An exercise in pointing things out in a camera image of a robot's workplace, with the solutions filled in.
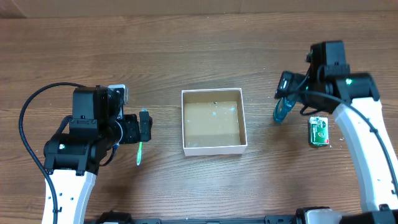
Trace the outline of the green soap package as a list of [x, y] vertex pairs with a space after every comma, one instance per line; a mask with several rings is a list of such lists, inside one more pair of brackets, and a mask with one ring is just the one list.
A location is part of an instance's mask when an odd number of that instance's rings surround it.
[[328, 118], [312, 116], [308, 119], [308, 143], [316, 147], [329, 145]]

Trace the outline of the blue mouthwash bottle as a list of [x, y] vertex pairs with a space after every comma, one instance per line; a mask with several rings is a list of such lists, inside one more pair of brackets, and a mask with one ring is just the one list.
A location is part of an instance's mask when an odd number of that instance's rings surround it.
[[275, 122], [281, 123], [287, 116], [287, 114], [295, 106], [294, 100], [288, 100], [287, 98], [281, 98], [275, 106], [273, 118]]

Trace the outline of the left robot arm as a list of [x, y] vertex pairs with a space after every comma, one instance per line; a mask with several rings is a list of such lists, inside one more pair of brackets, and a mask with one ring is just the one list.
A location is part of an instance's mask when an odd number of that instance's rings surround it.
[[124, 114], [125, 85], [78, 87], [73, 92], [72, 115], [63, 120], [44, 146], [44, 168], [55, 193], [46, 189], [42, 223], [83, 223], [101, 160], [121, 144], [148, 142], [152, 118], [147, 111]]

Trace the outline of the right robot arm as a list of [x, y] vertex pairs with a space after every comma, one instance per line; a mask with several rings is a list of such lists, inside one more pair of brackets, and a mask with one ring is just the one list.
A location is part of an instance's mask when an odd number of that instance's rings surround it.
[[306, 61], [308, 81], [294, 93], [304, 106], [333, 115], [358, 178], [362, 212], [339, 215], [338, 223], [397, 223], [397, 156], [376, 82], [351, 73], [340, 40], [311, 45]]

